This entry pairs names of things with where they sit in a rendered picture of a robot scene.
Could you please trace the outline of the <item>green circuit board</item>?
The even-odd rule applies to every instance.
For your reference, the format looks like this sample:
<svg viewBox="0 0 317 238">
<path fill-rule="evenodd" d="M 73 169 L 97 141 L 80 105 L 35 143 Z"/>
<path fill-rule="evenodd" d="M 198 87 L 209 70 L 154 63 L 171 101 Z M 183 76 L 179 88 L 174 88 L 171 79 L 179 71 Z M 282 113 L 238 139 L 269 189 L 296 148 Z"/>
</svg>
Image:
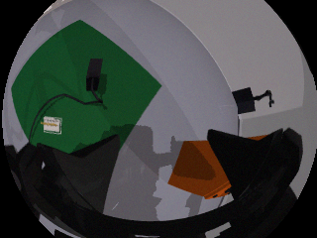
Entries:
<svg viewBox="0 0 317 238">
<path fill-rule="evenodd" d="M 64 95 L 51 100 L 61 94 L 84 103 L 96 100 L 91 90 L 86 90 L 90 59 L 103 59 L 95 90 L 103 103 L 82 104 Z M 122 150 L 160 87 L 162 84 L 119 45 L 78 20 L 35 51 L 17 74 L 11 92 L 24 135 L 28 140 L 31 136 L 29 142 L 72 154 L 115 134 Z M 40 112 L 48 100 L 51 102 Z"/>
</svg>

